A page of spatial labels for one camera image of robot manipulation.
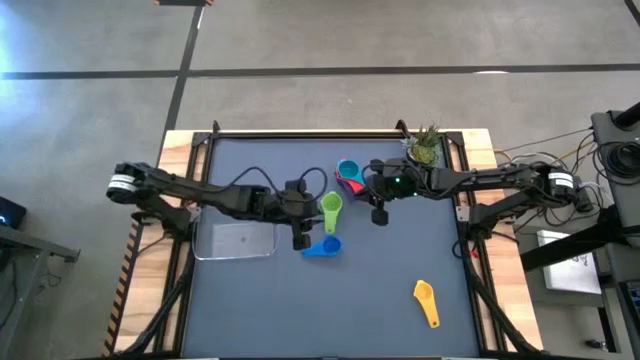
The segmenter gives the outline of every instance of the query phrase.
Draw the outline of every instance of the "potted plant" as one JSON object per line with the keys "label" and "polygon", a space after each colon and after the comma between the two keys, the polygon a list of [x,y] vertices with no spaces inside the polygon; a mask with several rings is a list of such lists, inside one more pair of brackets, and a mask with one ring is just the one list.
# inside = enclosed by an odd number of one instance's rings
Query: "potted plant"
{"label": "potted plant", "polygon": [[431,125],[425,129],[420,126],[420,131],[409,138],[402,140],[402,145],[407,149],[410,160],[424,165],[433,165],[438,161],[438,146],[440,134],[438,126]]}

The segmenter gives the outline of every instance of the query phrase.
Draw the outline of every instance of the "concrete floor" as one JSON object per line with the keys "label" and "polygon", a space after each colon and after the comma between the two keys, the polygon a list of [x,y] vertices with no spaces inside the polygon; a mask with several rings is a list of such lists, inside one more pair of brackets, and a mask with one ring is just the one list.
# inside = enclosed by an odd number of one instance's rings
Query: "concrete floor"
{"label": "concrete floor", "polygon": [[[192,15],[150,1],[5,0],[0,72],[178,69]],[[638,59],[640,27],[622,0],[220,0],[204,12],[191,68]],[[388,128],[402,118],[489,128],[506,148],[586,128],[592,112],[637,102],[638,84],[640,72],[190,79],[176,128]],[[29,209],[28,232],[82,248],[75,266],[52,264],[63,282],[27,312],[15,358],[99,354],[132,210],[105,187],[117,162],[156,160],[174,86],[0,81],[0,195]],[[521,151],[562,154],[580,138]],[[581,175],[593,180],[588,163]],[[536,304],[536,314],[547,350],[607,357],[580,345],[599,331],[595,310]],[[630,358],[624,351],[608,358]]]}

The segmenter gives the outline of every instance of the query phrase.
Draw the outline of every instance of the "green measuring cup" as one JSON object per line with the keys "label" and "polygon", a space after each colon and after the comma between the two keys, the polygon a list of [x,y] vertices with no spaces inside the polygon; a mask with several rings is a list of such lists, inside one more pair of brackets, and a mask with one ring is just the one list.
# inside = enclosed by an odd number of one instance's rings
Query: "green measuring cup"
{"label": "green measuring cup", "polygon": [[331,191],[322,197],[320,204],[324,213],[324,231],[333,235],[336,233],[338,214],[342,209],[342,198],[337,192]]}

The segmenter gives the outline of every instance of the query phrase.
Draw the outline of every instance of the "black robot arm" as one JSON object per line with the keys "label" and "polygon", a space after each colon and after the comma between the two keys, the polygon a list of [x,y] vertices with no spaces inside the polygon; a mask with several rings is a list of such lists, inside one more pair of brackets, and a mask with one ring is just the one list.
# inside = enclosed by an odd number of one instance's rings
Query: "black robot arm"
{"label": "black robot arm", "polygon": [[306,193],[303,179],[288,181],[284,191],[271,192],[261,185],[228,185],[224,187],[201,184],[145,163],[116,165],[107,188],[107,197],[119,204],[134,204],[162,222],[165,231],[184,237],[189,231],[191,212],[176,208],[160,195],[213,206],[221,213],[239,220],[291,225],[293,248],[311,246],[309,235],[311,218],[319,214],[315,199]]}
{"label": "black robot arm", "polygon": [[376,209],[372,221],[377,225],[388,223],[384,203],[394,199],[422,196],[440,200],[460,192],[517,189],[519,192],[491,204],[458,207],[458,220],[467,230],[482,230],[490,236],[496,223],[508,217],[519,217],[536,207],[559,208],[577,199],[574,177],[561,167],[537,162],[471,171],[454,171],[413,163],[407,159],[372,160],[365,167],[373,171],[366,177],[366,188],[359,200],[368,201]]}

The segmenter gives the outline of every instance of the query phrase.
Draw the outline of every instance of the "blue measuring cup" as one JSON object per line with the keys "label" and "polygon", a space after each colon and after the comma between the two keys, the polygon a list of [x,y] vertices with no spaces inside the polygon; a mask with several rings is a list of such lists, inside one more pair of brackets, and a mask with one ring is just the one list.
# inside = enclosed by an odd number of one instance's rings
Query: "blue measuring cup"
{"label": "blue measuring cup", "polygon": [[338,161],[338,176],[344,180],[352,180],[364,185],[360,166],[353,160],[342,159]]}

